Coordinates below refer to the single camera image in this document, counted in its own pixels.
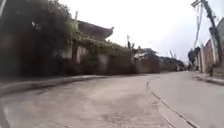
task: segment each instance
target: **tree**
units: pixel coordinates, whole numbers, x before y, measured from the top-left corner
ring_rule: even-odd
[[[191,49],[188,52],[188,60],[191,62],[192,65],[194,65],[195,57],[196,57],[196,55],[198,55],[199,52],[200,52],[200,48],[199,47],[196,47],[194,50]]]
[[[195,55],[194,55],[194,50],[190,50],[188,52],[188,60],[191,62],[192,65],[194,65],[194,61],[195,61]]]
[[[48,74],[71,38],[71,15],[58,0],[8,0],[0,35],[14,39],[22,72]]]

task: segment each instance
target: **asphalt road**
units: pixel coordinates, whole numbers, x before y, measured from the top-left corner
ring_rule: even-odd
[[[200,128],[224,127],[224,87],[200,82],[195,73],[160,75],[150,83],[171,108],[193,121]]]
[[[158,76],[76,82],[1,101],[12,128],[172,128],[147,88]]]

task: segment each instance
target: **curb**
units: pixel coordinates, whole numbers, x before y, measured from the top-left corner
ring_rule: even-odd
[[[85,80],[93,80],[93,79],[103,79],[107,78],[106,76],[78,76],[78,77],[64,77],[43,81],[27,81],[27,82],[18,82],[12,83],[5,86],[0,87],[0,96],[9,95],[17,92],[35,90],[35,89],[43,89],[43,88],[51,88],[56,87],[72,82],[85,81]]]
[[[171,108],[171,107],[168,105],[168,103],[167,103],[166,101],[162,100],[162,98],[159,97],[159,96],[153,91],[153,89],[151,88],[151,86],[150,86],[149,84],[150,84],[150,82],[147,82],[147,84],[146,84],[147,87],[150,88],[152,95],[153,95],[156,99],[158,99],[162,105],[166,106],[166,107],[167,107],[168,109],[170,109],[173,113],[175,113],[177,116],[179,116],[179,118],[181,118],[181,119],[184,121],[184,123],[186,123],[187,125],[189,125],[189,127],[191,127],[191,128],[200,128],[200,126],[197,125],[196,123],[194,123],[192,120],[186,118],[186,117],[183,116],[182,114],[178,113],[175,109]],[[175,124],[171,123],[171,122],[169,121],[169,119],[167,119],[166,117],[164,117],[164,119],[165,119],[169,124],[171,124],[174,128],[176,128],[176,126],[174,126]]]
[[[202,78],[202,77],[195,77],[197,80],[199,81],[204,81],[207,83],[211,83],[211,84],[216,84],[216,85],[220,85],[220,86],[224,86],[224,81],[223,80],[215,80],[213,78]]]
[[[174,110],[173,108],[171,108],[164,100],[162,100],[158,95],[156,95],[153,91],[152,94],[163,104],[165,105],[167,108],[169,108],[171,111],[173,111],[174,113],[176,113],[181,119],[183,119],[190,127],[192,128],[200,128],[196,123],[194,123],[192,120],[189,120],[188,118],[186,118],[185,116],[181,115],[180,113],[178,113],[176,110]]]

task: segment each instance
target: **overcast sky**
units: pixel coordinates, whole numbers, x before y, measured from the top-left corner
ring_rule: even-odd
[[[107,28],[115,27],[109,38],[115,43],[126,45],[129,35],[136,47],[152,48],[161,56],[170,56],[171,50],[184,61],[187,61],[187,52],[195,40],[197,15],[190,5],[193,1],[60,0],[70,8],[73,17],[79,11],[79,20]],[[224,16],[224,0],[209,0],[209,3],[220,20]],[[208,40],[209,26],[204,15],[199,43]]]

